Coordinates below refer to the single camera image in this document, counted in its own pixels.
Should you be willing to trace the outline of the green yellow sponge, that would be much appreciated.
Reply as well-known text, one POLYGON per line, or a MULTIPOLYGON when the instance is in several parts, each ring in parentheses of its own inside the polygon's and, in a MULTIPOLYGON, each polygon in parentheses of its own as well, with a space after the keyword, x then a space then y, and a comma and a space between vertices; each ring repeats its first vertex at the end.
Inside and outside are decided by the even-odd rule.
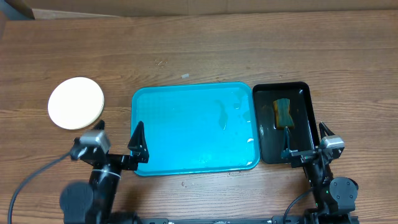
POLYGON ((280 98, 273 101, 273 110, 276 129, 295 127, 293 118, 290 114, 290 100, 288 98, 280 98))

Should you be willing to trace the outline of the white plate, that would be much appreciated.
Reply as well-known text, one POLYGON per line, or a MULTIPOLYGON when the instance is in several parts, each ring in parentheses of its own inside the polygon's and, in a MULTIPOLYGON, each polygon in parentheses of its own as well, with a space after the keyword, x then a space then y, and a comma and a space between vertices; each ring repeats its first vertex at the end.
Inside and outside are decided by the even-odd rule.
POLYGON ((89 126, 104 108, 104 93, 92 79, 74 77, 57 86, 50 95, 47 110, 54 124, 69 130, 89 126))

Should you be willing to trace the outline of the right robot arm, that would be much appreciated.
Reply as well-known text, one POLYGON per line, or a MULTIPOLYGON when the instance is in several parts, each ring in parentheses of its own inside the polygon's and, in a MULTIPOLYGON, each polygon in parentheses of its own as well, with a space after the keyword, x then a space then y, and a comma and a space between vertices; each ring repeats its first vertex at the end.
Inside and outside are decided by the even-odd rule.
POLYGON ((281 223, 358 223, 352 217, 359 186, 350 178, 334 177, 330 163, 340 158, 345 148, 344 140, 332 132, 323 122, 319 124, 321 142, 311 150, 291 149, 291 133, 284 128, 284 148, 281 153, 293 168, 301 167, 310 183, 310 189, 299 195, 284 212, 281 223), (315 208, 306 209, 301 217, 289 217, 291 208, 301 199, 312 194, 315 208))

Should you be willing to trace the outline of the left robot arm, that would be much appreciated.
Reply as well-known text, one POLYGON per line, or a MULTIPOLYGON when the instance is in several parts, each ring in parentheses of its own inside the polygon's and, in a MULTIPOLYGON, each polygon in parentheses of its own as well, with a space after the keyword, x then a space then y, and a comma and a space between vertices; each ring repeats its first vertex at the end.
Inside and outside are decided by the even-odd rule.
POLYGON ((135 171, 149 161, 144 123, 138 122, 127 148, 130 154, 111 154, 111 143, 101 120, 74 140, 70 151, 73 161, 81 160, 93 167, 88 182, 72 182, 60 195, 60 208, 65 223, 129 223, 140 224, 136 212, 112 212, 121 173, 135 171))

